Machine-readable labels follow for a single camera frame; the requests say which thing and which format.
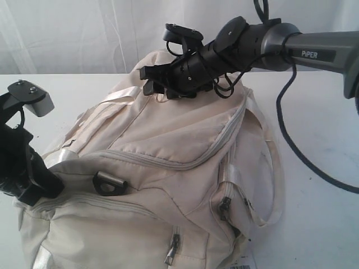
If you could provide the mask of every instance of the white bag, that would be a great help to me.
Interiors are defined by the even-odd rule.
[[[65,190],[17,203],[30,268],[223,268],[280,218],[280,159],[252,90],[144,96],[138,69],[172,60],[149,54],[46,154]],[[125,195],[100,196],[99,171]]]

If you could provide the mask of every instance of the zipper pull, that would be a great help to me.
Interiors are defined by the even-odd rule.
[[[173,259],[174,259],[174,255],[176,254],[178,247],[180,246],[180,235],[179,234],[175,234],[173,235],[173,239],[172,239],[172,244],[171,244],[171,248],[166,256],[166,259],[164,260],[164,263],[167,265],[172,265],[173,263]]]
[[[228,220],[228,210],[231,206],[231,199],[229,197],[224,197],[222,203],[219,206],[220,211],[220,220]]]

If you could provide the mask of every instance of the cream backpack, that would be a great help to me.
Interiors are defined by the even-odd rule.
[[[223,268],[278,221],[282,168],[252,90],[144,96],[139,68],[172,60],[150,53],[44,156],[65,189],[16,203],[30,268]]]

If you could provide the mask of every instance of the white backdrop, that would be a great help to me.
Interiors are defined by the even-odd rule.
[[[359,30],[358,0],[269,0],[303,33]],[[215,38],[231,18],[259,23],[252,0],[0,0],[0,73],[124,73],[164,48],[165,23]]]

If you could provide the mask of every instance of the table surface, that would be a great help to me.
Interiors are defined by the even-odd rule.
[[[357,268],[359,196],[325,182],[301,163],[282,138],[276,97],[290,72],[248,73],[243,84],[254,90],[260,108],[279,140],[286,176],[286,208],[281,221],[263,230],[252,246],[257,269]],[[26,112],[25,127],[39,153],[86,108],[96,104],[123,75],[0,75],[0,94],[17,79],[46,89],[55,110],[44,118]],[[343,78],[318,71],[299,72],[283,98],[288,132],[322,170],[359,185],[359,118],[353,100],[343,97]],[[25,268],[16,211],[0,194],[0,268]]]

